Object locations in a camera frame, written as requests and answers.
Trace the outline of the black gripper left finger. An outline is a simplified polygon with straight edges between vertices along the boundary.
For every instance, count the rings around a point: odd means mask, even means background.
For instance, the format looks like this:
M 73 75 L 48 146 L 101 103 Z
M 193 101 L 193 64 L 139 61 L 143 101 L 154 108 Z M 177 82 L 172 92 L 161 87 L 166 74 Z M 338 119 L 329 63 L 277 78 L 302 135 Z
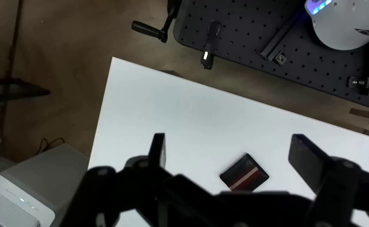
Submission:
M 130 157 L 124 170 L 130 183 L 158 185 L 167 179 L 166 133 L 153 135 L 147 155 Z

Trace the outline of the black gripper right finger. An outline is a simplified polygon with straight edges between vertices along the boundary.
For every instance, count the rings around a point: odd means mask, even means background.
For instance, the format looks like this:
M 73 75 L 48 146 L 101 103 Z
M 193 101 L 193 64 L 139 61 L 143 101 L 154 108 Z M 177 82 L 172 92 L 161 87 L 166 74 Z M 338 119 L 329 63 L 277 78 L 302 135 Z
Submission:
M 358 193 L 360 166 L 329 155 L 303 133 L 292 135 L 288 162 L 316 195 Z

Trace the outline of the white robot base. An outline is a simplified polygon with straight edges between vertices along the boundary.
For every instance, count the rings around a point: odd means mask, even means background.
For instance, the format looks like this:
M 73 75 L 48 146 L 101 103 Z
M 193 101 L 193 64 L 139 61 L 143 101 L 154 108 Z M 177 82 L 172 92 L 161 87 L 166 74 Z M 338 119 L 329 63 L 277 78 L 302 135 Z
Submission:
M 331 49 L 369 43 L 369 0 L 305 0 L 305 11 L 319 40 Z

